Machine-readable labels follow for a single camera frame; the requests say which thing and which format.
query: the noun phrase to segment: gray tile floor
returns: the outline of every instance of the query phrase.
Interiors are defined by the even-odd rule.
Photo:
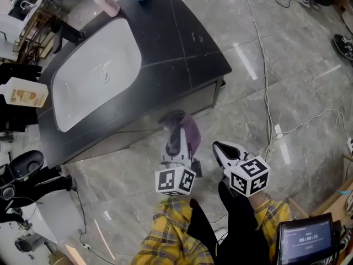
[[[202,162],[204,177],[196,181],[193,196],[214,221],[225,208],[217,193],[222,171],[211,144],[233,141],[255,154],[268,144],[264,64],[244,0],[183,1],[233,68],[215,109],[196,116],[202,135],[196,157]],[[348,133],[353,135],[352,66],[331,46],[333,34],[349,34],[334,8],[321,7],[317,12],[295,1],[287,9],[273,0],[249,1],[266,52],[274,124],[287,131],[324,108],[335,108],[343,113]],[[93,1],[85,0],[72,11],[69,22],[81,28],[99,12]],[[274,198],[292,196],[310,211],[340,185],[346,145],[342,127],[335,128],[335,118],[327,112],[273,144],[268,192]],[[154,207],[161,198],[154,192],[154,172],[164,137],[165,131],[161,131],[129,149],[64,166],[77,181],[87,217],[88,232],[82,241],[111,262],[129,263],[149,232]],[[215,227],[226,222],[224,219]],[[68,255],[67,249],[75,248],[86,264],[105,264],[84,249],[78,238],[74,235],[60,247]]]

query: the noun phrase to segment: black countertop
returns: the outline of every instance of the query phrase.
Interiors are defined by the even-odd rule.
[[[142,55],[134,83],[89,114],[72,129],[61,132],[52,108],[51,83],[57,69],[76,48],[67,43],[43,72],[49,87],[38,109],[42,149],[49,167],[63,164],[124,126],[214,82],[231,68],[206,29],[181,0],[119,0],[121,11]],[[112,20],[104,12],[83,30],[89,38]]]

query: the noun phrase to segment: black shoe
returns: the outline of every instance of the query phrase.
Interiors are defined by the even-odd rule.
[[[335,34],[333,36],[333,42],[343,56],[349,60],[353,60],[353,44],[349,39],[343,35]]]

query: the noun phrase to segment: white sink basin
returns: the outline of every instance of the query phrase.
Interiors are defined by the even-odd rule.
[[[141,53],[125,19],[115,19],[76,49],[57,70],[52,100],[66,132],[136,79]]]

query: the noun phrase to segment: yellow plaid sleeve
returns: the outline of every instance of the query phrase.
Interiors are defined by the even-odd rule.
[[[255,218],[270,248],[270,262],[276,255],[277,227],[280,222],[292,220],[289,206],[284,201],[275,201],[268,196],[265,201],[255,209]]]
[[[208,249],[186,233],[191,214],[187,202],[174,197],[163,200],[153,216],[152,230],[131,264],[214,264]]]

